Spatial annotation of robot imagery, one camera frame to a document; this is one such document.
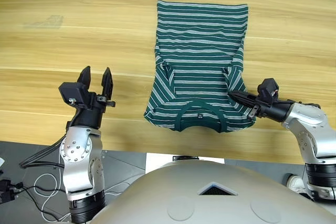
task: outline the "green striped shirt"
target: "green striped shirt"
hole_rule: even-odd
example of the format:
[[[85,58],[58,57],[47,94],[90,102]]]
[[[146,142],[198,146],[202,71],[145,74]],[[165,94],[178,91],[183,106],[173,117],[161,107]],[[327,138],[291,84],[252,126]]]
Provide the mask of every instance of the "green striped shirt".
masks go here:
[[[228,92],[246,88],[243,71],[247,5],[157,2],[155,79],[144,117],[182,131],[250,127],[250,108]]]

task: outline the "white paper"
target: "white paper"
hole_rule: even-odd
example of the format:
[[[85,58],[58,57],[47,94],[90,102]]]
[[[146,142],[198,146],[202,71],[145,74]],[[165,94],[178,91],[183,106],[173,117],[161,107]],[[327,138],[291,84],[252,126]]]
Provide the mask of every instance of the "white paper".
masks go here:
[[[0,167],[2,166],[2,164],[4,163],[5,161],[2,159],[2,158],[0,158]]]
[[[172,154],[159,154],[159,153],[147,153],[146,155],[146,174],[159,169],[160,167],[164,166],[167,163],[173,162]],[[199,160],[207,160],[207,161],[214,161],[217,163],[224,164],[225,161],[223,158],[216,158],[216,157],[199,157]]]

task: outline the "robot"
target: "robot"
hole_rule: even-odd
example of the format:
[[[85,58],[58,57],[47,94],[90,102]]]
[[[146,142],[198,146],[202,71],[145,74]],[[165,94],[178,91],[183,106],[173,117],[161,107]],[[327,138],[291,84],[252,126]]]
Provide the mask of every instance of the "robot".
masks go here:
[[[246,168],[200,160],[166,164],[136,180],[106,206],[99,127],[111,101],[109,68],[102,94],[89,92],[90,67],[77,82],[60,87],[63,100],[76,108],[59,143],[63,181],[73,223],[336,223],[333,214],[286,187]],[[258,86],[258,95],[230,93],[232,102],[252,108],[249,117],[269,118],[297,139],[315,200],[336,202],[336,131],[318,104],[278,99],[274,79]]]

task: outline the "white cable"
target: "white cable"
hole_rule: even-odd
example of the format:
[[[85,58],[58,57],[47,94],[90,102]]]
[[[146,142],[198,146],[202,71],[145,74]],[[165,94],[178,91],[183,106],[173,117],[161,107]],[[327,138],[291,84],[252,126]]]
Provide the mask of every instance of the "white cable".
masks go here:
[[[58,163],[60,164],[60,155],[58,155]],[[59,190],[60,190],[60,188],[61,188],[61,168],[58,168],[58,171],[59,171],[59,184],[58,184],[58,182],[57,182],[57,178],[54,176],[54,174],[51,174],[51,173],[43,173],[43,174],[41,174],[40,176],[38,176],[37,177],[37,179],[35,180],[35,182],[34,182],[34,186],[36,185],[36,183],[37,183],[37,181],[40,179],[40,178],[42,178],[43,176],[45,176],[45,175],[49,175],[49,176],[51,176],[53,179],[54,179],[54,181],[55,181],[55,191],[53,191],[50,195],[44,195],[44,194],[41,194],[41,193],[39,193],[37,190],[36,190],[36,187],[34,187],[34,191],[35,191],[35,193],[37,194],[37,195],[40,195],[40,196],[42,196],[42,197],[45,197],[45,198],[47,198],[45,201],[44,201],[44,203],[42,204],[42,207],[41,207],[41,210],[43,211],[43,208],[44,208],[44,206],[45,206],[45,204],[48,202],[48,200],[51,198],[51,197],[53,197],[53,196],[55,196],[58,192],[59,192]],[[46,221],[46,222],[56,222],[57,220],[48,220],[45,216],[44,216],[44,213],[43,212],[41,212],[41,215],[42,215],[42,218]],[[59,218],[59,220],[60,221],[63,221],[64,219],[66,219],[68,216],[70,215],[70,213],[67,213],[67,214],[65,214],[64,216],[62,216],[61,218]]]

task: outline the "black cable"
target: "black cable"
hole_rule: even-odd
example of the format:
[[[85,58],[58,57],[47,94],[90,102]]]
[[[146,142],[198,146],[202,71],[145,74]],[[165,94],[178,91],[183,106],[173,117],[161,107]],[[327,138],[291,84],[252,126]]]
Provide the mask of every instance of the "black cable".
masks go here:
[[[74,124],[74,121],[77,119],[79,114],[82,112],[82,109],[76,108],[76,114],[71,119],[67,129],[71,127]],[[22,162],[19,163],[20,167],[25,169],[28,167],[39,167],[39,166],[52,166],[54,168],[64,168],[63,164],[57,164],[52,162],[38,162],[41,158],[49,155],[50,153],[54,152],[55,150],[59,149],[62,141],[65,139],[66,135],[62,136],[56,143],[52,144],[51,146],[48,146],[44,148],[43,150],[39,151],[38,153],[35,153],[34,155],[26,158]]]
[[[65,193],[65,190],[63,190],[63,189],[57,189],[57,188],[56,189],[46,189],[46,188],[43,188],[43,187],[40,187],[40,186],[23,187],[23,189],[26,189],[26,190],[31,189],[31,188],[38,188],[41,191],[61,191],[61,192]],[[17,191],[16,193],[14,193],[14,195],[18,195],[18,194],[23,193],[23,192],[24,191]]]
[[[36,200],[33,198],[33,196],[29,193],[29,191],[28,191],[26,188],[22,188],[22,189],[23,189],[23,190],[29,195],[29,197],[33,200],[35,206],[37,207],[37,209],[38,209],[40,212],[42,212],[42,213],[44,213],[44,214],[46,214],[46,215],[53,216],[57,221],[59,221],[59,219],[58,219],[52,212],[47,212],[47,211],[42,210],[42,209],[38,206]]]
[[[39,167],[39,166],[51,166],[53,168],[64,169],[64,165],[63,164],[58,164],[58,163],[48,162],[48,161],[36,161],[36,162],[33,162],[33,163],[29,164],[29,165],[25,165],[24,168]]]

